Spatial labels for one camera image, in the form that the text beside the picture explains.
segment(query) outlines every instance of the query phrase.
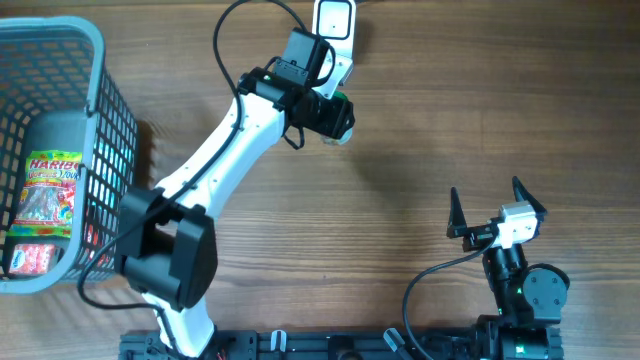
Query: plastic basket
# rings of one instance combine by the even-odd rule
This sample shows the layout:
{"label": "plastic basket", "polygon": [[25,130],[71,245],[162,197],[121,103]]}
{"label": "plastic basket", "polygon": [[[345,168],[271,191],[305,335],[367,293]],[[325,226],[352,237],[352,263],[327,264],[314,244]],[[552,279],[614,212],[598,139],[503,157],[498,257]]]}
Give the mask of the plastic basket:
{"label": "plastic basket", "polygon": [[[104,65],[95,25],[77,17],[0,20],[0,293],[28,294],[77,280],[117,231],[133,182],[138,127]],[[7,237],[34,150],[82,151],[71,238]],[[13,246],[55,243],[64,255],[47,274],[9,278]],[[89,281],[113,274],[113,252]]]}

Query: wire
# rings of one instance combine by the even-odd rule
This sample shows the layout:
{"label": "wire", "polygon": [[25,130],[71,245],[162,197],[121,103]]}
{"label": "wire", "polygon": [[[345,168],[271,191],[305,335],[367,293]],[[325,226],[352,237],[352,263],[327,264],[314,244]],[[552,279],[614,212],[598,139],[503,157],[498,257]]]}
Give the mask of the wire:
{"label": "wire", "polygon": [[409,304],[409,295],[411,295],[411,290],[418,283],[418,281],[422,280],[423,277],[429,274],[433,274],[438,270],[445,269],[453,265],[462,264],[463,262],[473,260],[478,256],[483,255],[485,252],[487,252],[487,250],[489,250],[493,246],[495,241],[496,241],[496,238],[494,237],[493,240],[491,240],[491,242],[487,246],[474,252],[473,254],[428,268],[427,270],[421,272],[420,274],[418,274],[418,276],[413,278],[413,280],[411,280],[411,282],[409,283],[409,286],[407,286],[407,290],[404,292],[404,298],[402,299],[402,321],[404,322],[404,327],[407,331],[407,335],[409,335],[409,338],[413,342],[413,345],[416,347],[416,349],[418,349],[418,351],[420,351],[420,353],[425,358],[427,358],[427,360],[433,360],[433,358],[427,353],[427,351],[422,347],[422,345],[420,345],[415,335],[413,334],[413,331],[411,331],[411,324],[409,323],[409,312],[407,307]]}
{"label": "wire", "polygon": [[329,46],[329,51],[331,52],[331,60],[332,60],[331,69],[329,70],[329,73],[327,74],[327,76],[323,77],[322,79],[316,80],[316,82],[313,84],[314,87],[322,86],[326,84],[327,81],[329,81],[331,74],[333,74],[333,69],[336,67],[336,49],[334,49],[333,46]]}
{"label": "wire", "polygon": [[280,60],[280,59],[282,59],[280,56],[272,57],[271,60],[269,60],[269,62],[267,63],[267,65],[264,67],[264,69],[269,71],[269,68],[271,67],[271,65],[273,65],[273,63],[276,62],[276,60]]}
{"label": "wire", "polygon": [[[102,310],[130,310],[130,309],[152,309],[156,311],[157,316],[160,318],[162,325],[167,333],[167,337],[169,338],[169,342],[171,344],[171,347],[173,348],[173,350],[175,351],[179,351],[177,346],[176,346],[176,340],[175,337],[173,335],[173,332],[171,330],[171,327],[169,326],[169,321],[166,317],[166,313],[164,311],[164,309],[158,305],[155,304],[149,304],[149,303],[131,303],[131,304],[103,304],[103,303],[99,303],[95,300],[92,300],[91,298],[89,298],[87,296],[87,294],[85,293],[85,289],[84,289],[84,285],[86,283],[87,277],[89,275],[89,273],[91,272],[91,269],[93,269],[96,265],[96,263],[99,261],[99,259],[106,254],[112,247],[114,247],[116,245],[116,243],[121,240],[122,238],[128,236],[129,234],[131,234],[134,230],[138,229],[139,227],[143,226],[147,221],[155,218],[156,216],[158,216],[162,211],[166,210],[169,206],[171,206],[173,203],[175,203],[182,195],[184,195],[187,191],[189,191],[193,185],[195,185],[195,183],[202,177],[202,175],[204,175],[209,168],[220,158],[220,156],[222,155],[222,153],[229,147],[229,145],[231,144],[231,142],[233,141],[233,139],[235,138],[236,134],[238,133],[238,129],[241,128],[242,125],[242,119],[243,119],[243,114],[242,114],[242,99],[240,98],[240,94],[238,93],[238,89],[236,88],[233,80],[231,79],[231,76],[229,75],[229,72],[227,71],[227,69],[225,68],[222,59],[220,58],[220,52],[218,50],[218,34],[220,32],[220,27],[222,26],[222,23],[224,22],[224,20],[226,19],[226,17],[229,15],[229,13],[235,9],[236,7],[250,2],[251,0],[239,0],[236,1],[235,3],[231,4],[231,6],[229,6],[227,8],[227,10],[224,11],[224,13],[222,13],[222,15],[220,16],[220,19],[218,19],[218,23],[216,24],[215,30],[213,31],[213,41],[212,41],[212,46],[213,46],[213,54],[215,56],[216,62],[218,63],[218,66],[220,67],[220,72],[222,72],[222,75],[224,76],[225,80],[227,81],[227,84],[229,85],[229,88],[231,89],[231,93],[233,94],[235,100],[236,100],[236,106],[237,106],[237,118],[236,121],[234,123],[233,129],[231,131],[231,133],[229,134],[229,136],[227,137],[227,139],[224,141],[224,143],[220,146],[220,148],[218,149],[218,151],[216,151],[216,153],[205,163],[205,165],[198,170],[198,172],[196,172],[193,177],[191,177],[191,179],[189,179],[189,181],[185,182],[184,185],[182,186],[182,188],[180,188],[180,190],[178,190],[175,194],[173,194],[170,198],[168,198],[166,201],[164,201],[162,204],[160,204],[158,207],[156,207],[155,209],[153,209],[152,211],[148,212],[147,214],[145,214],[145,216],[143,216],[136,224],[134,224],[133,226],[131,226],[131,228],[123,231],[122,233],[120,233],[118,236],[114,237],[113,239],[109,240],[107,243],[105,243],[105,245],[98,250],[93,258],[87,263],[87,265],[84,267],[84,269],[82,270],[82,272],[80,273],[80,277],[78,278],[78,283],[77,283],[77,289],[78,289],[78,294],[80,295],[80,298],[82,299],[82,301],[84,301],[85,303],[87,303],[88,305],[91,305],[93,307],[96,307],[98,309],[102,309]],[[287,5],[285,5],[284,3],[278,1],[278,0],[266,0],[267,2],[276,4],[278,6],[280,6],[281,8],[283,8],[284,10],[286,10],[289,14],[291,14],[291,16],[295,19],[295,21],[298,23],[298,25],[300,26],[300,28],[302,28],[305,32],[307,32],[307,28],[304,25],[304,23],[302,22],[302,20],[300,19],[300,17],[291,9],[289,8]]]}
{"label": "wire", "polygon": [[294,150],[300,150],[304,147],[304,130],[302,129],[302,126],[297,126],[297,128],[298,128],[298,134],[300,134],[299,144],[296,144],[295,142],[293,142],[293,140],[289,139],[287,134],[282,135],[282,137],[284,137],[284,140],[287,142],[287,144],[291,145],[291,147]]}

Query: haribo bag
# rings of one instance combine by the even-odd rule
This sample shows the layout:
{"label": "haribo bag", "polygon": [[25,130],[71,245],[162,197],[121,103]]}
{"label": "haribo bag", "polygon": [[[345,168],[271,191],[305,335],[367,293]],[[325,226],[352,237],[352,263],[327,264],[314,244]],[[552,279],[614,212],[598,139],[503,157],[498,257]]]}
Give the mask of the haribo bag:
{"label": "haribo bag", "polygon": [[71,220],[82,153],[34,151],[9,236],[71,237]]}

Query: wooden table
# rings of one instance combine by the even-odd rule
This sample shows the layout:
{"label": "wooden table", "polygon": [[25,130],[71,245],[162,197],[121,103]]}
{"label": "wooden table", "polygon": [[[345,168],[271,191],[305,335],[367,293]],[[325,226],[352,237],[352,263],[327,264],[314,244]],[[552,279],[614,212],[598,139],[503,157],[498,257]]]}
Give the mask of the wooden table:
{"label": "wooden table", "polygon": [[[293,8],[311,23],[310,2]],[[95,22],[107,66],[143,129],[153,184],[216,128],[231,96],[211,51],[226,5],[5,8]],[[470,224],[513,200],[518,175],[550,210],[525,251],[572,280],[560,326],[567,359],[640,352],[640,8],[606,2],[370,2],[358,8],[356,68],[343,91],[354,137],[309,134],[255,164],[217,225],[207,294],[221,329],[401,326],[401,297],[425,267],[462,255],[445,237],[449,188]],[[284,49],[293,27],[266,4],[223,26],[234,78]],[[91,291],[137,295],[122,280]],[[118,337],[154,328],[149,311],[103,312],[72,286],[0,297],[0,359],[113,359]],[[479,261],[414,291],[418,326],[495,313]]]}

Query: candy bag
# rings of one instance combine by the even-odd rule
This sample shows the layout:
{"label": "candy bag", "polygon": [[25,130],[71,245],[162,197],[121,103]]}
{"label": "candy bag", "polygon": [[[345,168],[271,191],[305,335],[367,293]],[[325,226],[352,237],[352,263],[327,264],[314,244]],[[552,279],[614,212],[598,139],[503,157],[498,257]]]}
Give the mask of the candy bag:
{"label": "candy bag", "polygon": [[60,258],[60,248],[53,244],[18,244],[13,250],[9,273],[12,275],[44,275]]}
{"label": "candy bag", "polygon": [[9,236],[71,237],[71,220],[82,153],[34,151]]}

